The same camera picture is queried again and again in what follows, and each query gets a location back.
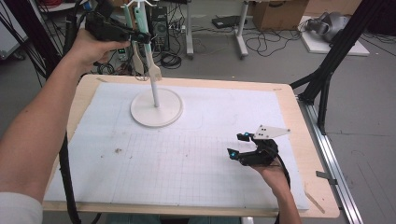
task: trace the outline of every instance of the forearm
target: forearm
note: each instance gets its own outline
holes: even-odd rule
[[[37,97],[13,120],[0,142],[0,191],[42,201],[80,72],[72,59],[62,60]]]
[[[293,196],[289,190],[276,195],[279,206],[280,224],[300,224],[302,223]]]

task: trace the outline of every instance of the hand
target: hand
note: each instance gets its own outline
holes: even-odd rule
[[[70,61],[73,66],[77,66],[82,75],[91,70],[93,63],[105,63],[110,50],[122,49],[129,45],[129,41],[98,41],[88,31],[80,29],[73,47],[64,59]]]
[[[283,193],[290,193],[288,181],[283,173],[279,159],[275,159],[271,165],[266,167],[252,166],[251,168],[259,172],[276,197],[279,197]]]

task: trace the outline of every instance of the white round base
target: white round base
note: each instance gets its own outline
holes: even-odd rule
[[[175,122],[183,112],[183,103],[173,91],[158,89],[159,107],[154,106],[152,91],[138,94],[131,104],[131,114],[142,125],[160,128]]]

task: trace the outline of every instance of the gray floor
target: gray floor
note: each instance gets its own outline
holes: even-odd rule
[[[370,41],[396,54],[395,44]],[[370,56],[347,56],[332,78],[326,130],[363,221],[394,223],[396,141],[392,130],[396,126],[396,60],[364,40],[361,43],[371,52]],[[285,49],[267,58],[250,50],[242,61],[235,40],[229,35],[194,34],[194,46],[192,61],[182,55],[182,66],[162,69],[163,76],[289,84],[315,71],[325,57],[308,53],[302,40],[290,41]],[[40,90],[30,62],[0,62],[0,90],[1,134]],[[94,214],[82,216],[87,222]],[[273,218],[255,218],[255,223],[273,222]],[[304,218],[304,223],[318,222],[347,223],[343,216]],[[46,212],[43,223],[69,220],[65,212]]]

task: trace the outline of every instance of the white sleeve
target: white sleeve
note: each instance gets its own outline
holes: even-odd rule
[[[0,192],[0,223],[41,224],[43,206],[27,195]]]

